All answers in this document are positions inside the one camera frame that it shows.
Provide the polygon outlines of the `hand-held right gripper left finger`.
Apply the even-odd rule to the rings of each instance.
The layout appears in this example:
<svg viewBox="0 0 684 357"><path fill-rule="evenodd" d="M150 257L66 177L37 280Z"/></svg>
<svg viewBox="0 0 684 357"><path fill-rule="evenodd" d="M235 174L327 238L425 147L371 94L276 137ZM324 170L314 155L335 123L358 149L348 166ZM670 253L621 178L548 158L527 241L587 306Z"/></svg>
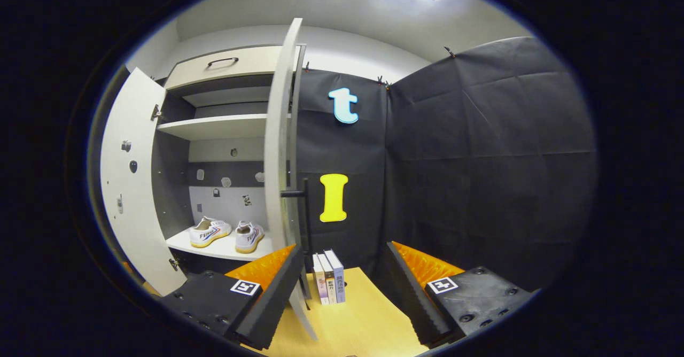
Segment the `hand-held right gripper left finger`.
<svg viewBox="0 0 684 357"><path fill-rule="evenodd" d="M195 274L160 303L204 333L268 349L303 264L301 246L289 245L225 274Z"/></svg>

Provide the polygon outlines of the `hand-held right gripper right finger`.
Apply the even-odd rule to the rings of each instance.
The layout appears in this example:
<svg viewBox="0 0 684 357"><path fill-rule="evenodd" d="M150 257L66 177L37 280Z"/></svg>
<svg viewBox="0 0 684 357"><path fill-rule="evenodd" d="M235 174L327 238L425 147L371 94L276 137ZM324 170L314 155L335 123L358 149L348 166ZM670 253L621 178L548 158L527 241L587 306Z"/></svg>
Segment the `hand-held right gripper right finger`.
<svg viewBox="0 0 684 357"><path fill-rule="evenodd" d="M387 243L387 269L400 310L429 348L477 335L537 296L489 268L464 270L396 241Z"/></svg>

